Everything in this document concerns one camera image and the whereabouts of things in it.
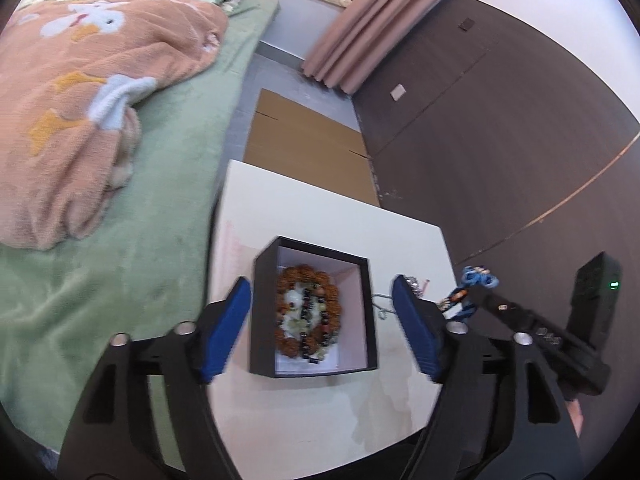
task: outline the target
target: tabletop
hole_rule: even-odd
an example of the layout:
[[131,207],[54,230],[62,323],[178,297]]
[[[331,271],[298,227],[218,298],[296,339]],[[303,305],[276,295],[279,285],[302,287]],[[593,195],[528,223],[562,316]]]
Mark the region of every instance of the tabletop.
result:
[[[284,236],[369,259],[375,294],[395,275],[437,301],[456,286],[436,226],[230,161],[214,224],[209,301],[224,299],[254,257]],[[385,308],[389,300],[376,298]],[[376,319],[377,370],[272,379],[248,371],[245,321],[225,372],[208,386],[226,448],[243,480],[291,480],[345,465],[423,428],[440,386],[418,372],[396,316]]]

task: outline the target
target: open box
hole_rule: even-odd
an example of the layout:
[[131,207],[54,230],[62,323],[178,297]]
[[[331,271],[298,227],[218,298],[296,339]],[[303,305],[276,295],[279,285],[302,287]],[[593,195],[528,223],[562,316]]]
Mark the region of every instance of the open box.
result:
[[[289,358],[276,349],[276,294],[280,272],[307,264],[324,270],[338,287],[342,305],[337,342],[318,364]],[[267,377],[309,377],[378,368],[369,261],[289,238],[278,237],[254,262],[249,371]]]

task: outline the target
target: orange blanket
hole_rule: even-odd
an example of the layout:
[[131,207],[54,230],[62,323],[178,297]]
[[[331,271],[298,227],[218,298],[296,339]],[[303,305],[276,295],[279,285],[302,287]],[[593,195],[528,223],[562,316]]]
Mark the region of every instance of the orange blanket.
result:
[[198,0],[16,12],[0,36],[0,242],[47,249],[90,234],[132,174],[131,105],[213,63],[226,25]]

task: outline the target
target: cardboard sheet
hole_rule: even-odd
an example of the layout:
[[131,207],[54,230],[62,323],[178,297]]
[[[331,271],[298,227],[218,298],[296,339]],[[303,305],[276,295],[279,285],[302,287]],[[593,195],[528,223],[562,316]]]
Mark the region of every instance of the cardboard sheet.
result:
[[262,90],[244,162],[380,206],[362,135]]

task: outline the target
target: gray tile floor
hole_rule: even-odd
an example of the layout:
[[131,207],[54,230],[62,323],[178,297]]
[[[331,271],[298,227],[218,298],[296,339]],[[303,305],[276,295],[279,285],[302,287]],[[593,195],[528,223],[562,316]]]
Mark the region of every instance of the gray tile floor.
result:
[[306,78],[288,66],[254,54],[242,83],[240,102],[226,131],[221,168],[225,169],[230,159],[242,160],[258,96],[263,88],[360,131],[348,95]]

